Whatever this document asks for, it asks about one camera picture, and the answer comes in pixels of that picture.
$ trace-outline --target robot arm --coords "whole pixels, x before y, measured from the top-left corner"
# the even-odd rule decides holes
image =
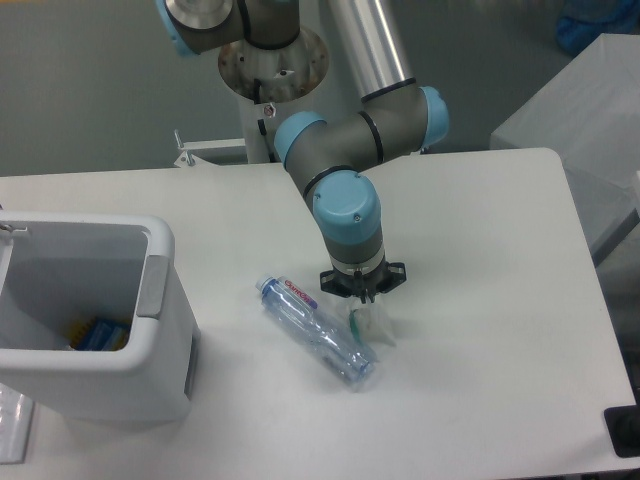
[[[197,22],[190,23],[188,33],[197,33],[207,48],[241,38],[256,48],[285,48],[300,28],[298,2],[292,0],[166,0],[172,25],[178,29],[182,27],[176,25],[172,4],[189,6],[192,15],[202,10],[196,5],[207,4],[211,18],[214,11],[229,9],[218,27],[195,31]],[[360,172],[442,139],[449,116],[435,89],[416,84],[397,41],[388,0],[329,0],[329,4],[363,109],[331,124],[314,112],[291,115],[278,127],[274,147],[313,213],[331,258],[333,269],[320,275],[321,288],[373,301],[378,293],[403,283],[406,274],[404,264],[386,260],[380,200]],[[287,28],[279,30],[282,24]],[[179,31],[189,48],[198,49],[195,39],[182,37],[183,33]]]

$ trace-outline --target plastic water bottle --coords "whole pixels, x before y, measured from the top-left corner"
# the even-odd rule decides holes
[[[638,17],[640,0],[565,0],[556,40],[576,56],[602,33],[631,32]]]
[[[349,384],[357,384],[374,370],[373,350],[360,344],[345,325],[318,308],[317,302],[301,290],[294,291],[284,281],[265,276],[256,288],[262,304],[298,343]]]

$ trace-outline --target bottle label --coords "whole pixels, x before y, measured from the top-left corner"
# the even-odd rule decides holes
[[[289,290],[291,290],[298,297],[300,297],[300,299],[304,303],[309,305],[311,308],[313,308],[314,310],[316,310],[318,308],[318,302],[316,302],[313,298],[311,298],[309,295],[307,295],[302,290],[300,290],[298,287],[296,287],[291,280],[285,280],[284,284],[286,285],[286,287]]]

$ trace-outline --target bottle cap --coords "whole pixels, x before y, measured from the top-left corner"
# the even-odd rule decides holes
[[[269,283],[271,280],[273,280],[274,278],[271,275],[263,275],[262,277],[260,277],[258,279],[258,281],[256,282],[256,288],[258,290],[260,290],[260,293],[262,293],[262,290],[264,289],[264,287],[267,285],[267,283]]]

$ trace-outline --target metal pole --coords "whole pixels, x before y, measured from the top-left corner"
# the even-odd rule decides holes
[[[329,0],[361,97],[413,77],[388,0]]]

